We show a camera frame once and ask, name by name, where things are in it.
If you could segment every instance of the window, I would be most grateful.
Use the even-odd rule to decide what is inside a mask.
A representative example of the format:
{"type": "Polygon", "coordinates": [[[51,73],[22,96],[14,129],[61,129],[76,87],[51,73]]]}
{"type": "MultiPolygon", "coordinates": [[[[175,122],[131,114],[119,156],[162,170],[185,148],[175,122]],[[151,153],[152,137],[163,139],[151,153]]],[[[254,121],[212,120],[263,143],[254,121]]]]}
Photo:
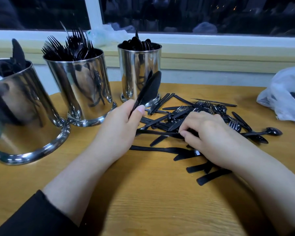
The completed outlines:
{"type": "Polygon", "coordinates": [[[295,0],[99,0],[103,23],[129,33],[295,37],[295,0]]]}
{"type": "Polygon", "coordinates": [[[84,0],[0,0],[2,30],[90,29],[84,0]]]}

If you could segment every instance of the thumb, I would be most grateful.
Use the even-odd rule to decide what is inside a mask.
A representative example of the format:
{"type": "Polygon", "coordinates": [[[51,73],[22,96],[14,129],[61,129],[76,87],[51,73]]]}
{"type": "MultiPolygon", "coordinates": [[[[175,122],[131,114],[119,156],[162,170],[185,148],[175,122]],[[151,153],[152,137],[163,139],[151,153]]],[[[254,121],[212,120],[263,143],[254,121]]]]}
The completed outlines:
{"type": "Polygon", "coordinates": [[[145,106],[144,105],[140,105],[139,107],[137,107],[133,113],[131,114],[128,123],[137,128],[138,125],[140,124],[140,120],[142,118],[142,116],[145,114],[145,106]]]}
{"type": "Polygon", "coordinates": [[[186,130],[181,131],[180,135],[182,135],[185,138],[186,143],[200,151],[200,149],[202,148],[202,141],[200,140],[200,138],[196,137],[195,135],[186,130]]]}

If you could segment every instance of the white window frame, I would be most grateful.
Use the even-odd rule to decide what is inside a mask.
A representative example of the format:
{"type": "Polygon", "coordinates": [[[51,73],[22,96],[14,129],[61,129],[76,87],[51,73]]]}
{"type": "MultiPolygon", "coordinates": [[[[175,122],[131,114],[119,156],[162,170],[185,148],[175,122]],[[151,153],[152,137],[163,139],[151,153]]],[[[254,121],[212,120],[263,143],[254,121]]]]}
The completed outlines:
{"type": "MultiPolygon", "coordinates": [[[[102,25],[102,15],[98,0],[85,0],[91,29],[102,25]]],[[[0,30],[0,40],[46,40],[53,35],[64,41],[64,31],[19,31],[0,30]]],[[[245,47],[285,47],[295,48],[295,37],[266,37],[249,35],[193,35],[193,34],[140,34],[142,39],[150,38],[153,42],[161,44],[194,44],[217,46],[245,46],[245,47]]]]}

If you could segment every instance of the container rim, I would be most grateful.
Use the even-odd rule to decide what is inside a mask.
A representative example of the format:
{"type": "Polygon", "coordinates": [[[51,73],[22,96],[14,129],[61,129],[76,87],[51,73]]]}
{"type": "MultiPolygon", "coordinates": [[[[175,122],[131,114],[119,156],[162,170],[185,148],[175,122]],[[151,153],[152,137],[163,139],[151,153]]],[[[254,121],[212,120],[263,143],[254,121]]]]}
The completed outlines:
{"type": "Polygon", "coordinates": [[[83,61],[87,61],[87,60],[97,59],[97,58],[100,58],[101,56],[104,55],[104,51],[102,49],[98,49],[98,48],[94,48],[94,49],[100,50],[102,53],[99,56],[96,56],[96,57],[90,58],[90,59],[76,60],[76,61],[54,61],[54,60],[45,59],[45,55],[43,55],[43,59],[46,62],[52,62],[52,63],[79,63],[79,62],[83,62],[83,61]]]}
{"type": "Polygon", "coordinates": [[[156,50],[145,50],[145,51],[136,51],[136,50],[125,50],[121,47],[119,47],[122,43],[118,44],[117,45],[117,48],[120,49],[120,50],[124,50],[124,51],[128,51],[128,52],[135,52],[135,53],[148,53],[148,52],[153,52],[153,51],[157,51],[157,50],[161,50],[163,48],[163,46],[161,44],[158,44],[158,43],[154,43],[152,42],[153,44],[156,44],[156,45],[159,45],[160,48],[159,49],[156,49],[156,50]]]}
{"type": "MultiPolygon", "coordinates": [[[[9,60],[10,58],[0,58],[0,60],[9,60]]],[[[25,61],[26,61],[26,63],[30,63],[30,66],[29,67],[27,67],[26,69],[24,69],[24,70],[22,70],[22,71],[20,71],[20,72],[17,72],[17,73],[15,73],[15,74],[12,74],[12,75],[9,75],[9,76],[7,76],[7,77],[3,77],[3,79],[0,79],[0,81],[3,81],[3,80],[5,80],[5,79],[11,79],[11,78],[13,78],[14,76],[16,76],[16,75],[19,75],[19,74],[22,74],[22,73],[24,73],[24,72],[26,72],[28,69],[30,69],[30,68],[34,68],[33,67],[33,63],[30,61],[30,60],[27,60],[27,59],[25,59],[25,61]]]]}

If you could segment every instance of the fingernail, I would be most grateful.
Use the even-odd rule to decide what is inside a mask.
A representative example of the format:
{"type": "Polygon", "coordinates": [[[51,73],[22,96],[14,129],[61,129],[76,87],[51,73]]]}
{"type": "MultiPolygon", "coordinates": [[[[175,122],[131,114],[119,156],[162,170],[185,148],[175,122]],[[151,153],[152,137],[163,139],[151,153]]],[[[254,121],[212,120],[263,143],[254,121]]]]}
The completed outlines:
{"type": "Polygon", "coordinates": [[[186,136],[186,131],[185,130],[181,131],[180,132],[180,135],[182,135],[183,137],[185,137],[186,136]]]}
{"type": "Polygon", "coordinates": [[[145,106],[140,105],[139,107],[137,107],[137,110],[140,111],[142,113],[142,115],[143,115],[145,113],[145,106]]]}

